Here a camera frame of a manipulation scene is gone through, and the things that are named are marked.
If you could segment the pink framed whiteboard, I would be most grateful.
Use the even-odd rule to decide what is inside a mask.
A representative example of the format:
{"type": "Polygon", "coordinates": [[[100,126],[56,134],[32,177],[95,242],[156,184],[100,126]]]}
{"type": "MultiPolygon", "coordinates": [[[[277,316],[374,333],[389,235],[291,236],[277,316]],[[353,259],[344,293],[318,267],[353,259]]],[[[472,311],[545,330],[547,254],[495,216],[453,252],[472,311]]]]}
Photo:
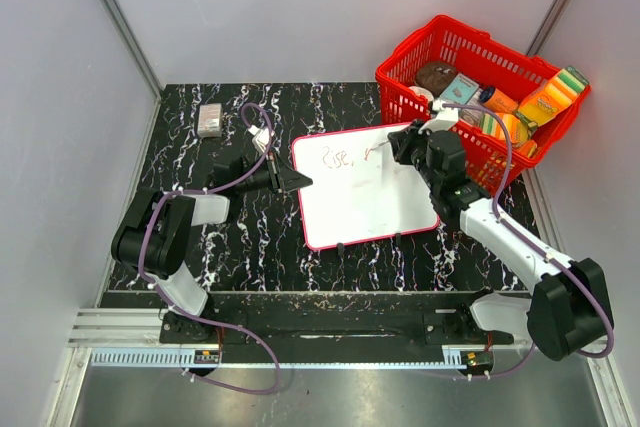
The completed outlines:
{"type": "Polygon", "coordinates": [[[388,143],[365,150],[405,123],[301,136],[294,169],[313,180],[298,191],[306,246],[313,251],[435,229],[439,217],[413,166],[393,159],[388,143]]]}

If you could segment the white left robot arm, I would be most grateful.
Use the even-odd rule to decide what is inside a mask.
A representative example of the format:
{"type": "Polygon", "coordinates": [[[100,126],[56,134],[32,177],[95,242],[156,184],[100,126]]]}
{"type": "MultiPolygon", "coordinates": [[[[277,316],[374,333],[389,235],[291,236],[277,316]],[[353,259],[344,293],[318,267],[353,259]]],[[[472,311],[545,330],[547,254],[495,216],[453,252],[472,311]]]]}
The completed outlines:
{"type": "Polygon", "coordinates": [[[129,204],[111,242],[115,262],[142,270],[153,289],[160,288],[169,305],[183,317],[182,331],[195,342],[211,339],[217,328],[208,294],[186,266],[191,230],[205,224],[225,224],[239,212],[245,194],[268,189],[294,192],[313,184],[277,155],[268,153],[254,162],[239,157],[217,164],[205,187],[171,196],[141,187],[129,204]]]}

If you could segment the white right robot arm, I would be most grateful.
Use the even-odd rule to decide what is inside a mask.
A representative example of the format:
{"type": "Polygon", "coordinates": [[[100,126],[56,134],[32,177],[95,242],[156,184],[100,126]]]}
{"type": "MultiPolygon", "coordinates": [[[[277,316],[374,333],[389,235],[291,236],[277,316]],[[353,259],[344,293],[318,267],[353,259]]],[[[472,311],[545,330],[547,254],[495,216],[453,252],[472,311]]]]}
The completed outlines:
{"type": "Polygon", "coordinates": [[[476,343],[489,331],[529,339],[547,358],[585,354],[604,338],[614,345],[614,320],[603,269],[551,248],[502,210],[466,172],[460,136],[414,121],[387,136],[393,159],[413,167],[430,191],[439,217],[490,250],[526,287],[526,298],[497,292],[478,296],[454,322],[456,334],[476,343]]]}

